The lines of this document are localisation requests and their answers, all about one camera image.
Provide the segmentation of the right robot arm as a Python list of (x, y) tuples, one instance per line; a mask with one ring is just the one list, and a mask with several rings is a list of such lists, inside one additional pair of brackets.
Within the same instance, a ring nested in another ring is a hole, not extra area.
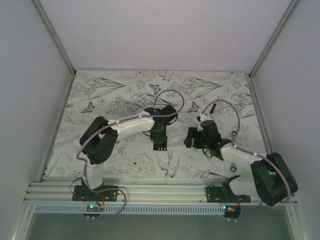
[(279, 153), (262, 155), (250, 152), (222, 138), (214, 120), (201, 121), (198, 127), (189, 127), (184, 145), (201, 149), (203, 154), (230, 162), (234, 175), (222, 184), (222, 198), (234, 202), (239, 196), (257, 197), (272, 207), (299, 189), (298, 184)]

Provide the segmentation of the black fuse box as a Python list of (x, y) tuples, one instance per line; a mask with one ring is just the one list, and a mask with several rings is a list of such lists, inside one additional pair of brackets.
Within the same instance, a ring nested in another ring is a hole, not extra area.
[(167, 151), (167, 143), (163, 142), (163, 143), (153, 143), (153, 150), (154, 151), (161, 151), (161, 152), (165, 152)]

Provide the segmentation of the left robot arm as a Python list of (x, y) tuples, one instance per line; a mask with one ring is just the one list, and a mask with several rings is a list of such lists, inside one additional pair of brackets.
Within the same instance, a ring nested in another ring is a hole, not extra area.
[(76, 158), (84, 162), (84, 195), (91, 201), (102, 195), (103, 177), (101, 164), (112, 155), (117, 141), (142, 132), (150, 133), (155, 151), (166, 151), (167, 126), (178, 117), (170, 104), (162, 109), (148, 107), (128, 118), (107, 120), (99, 116), (91, 123), (79, 140), (80, 150)]

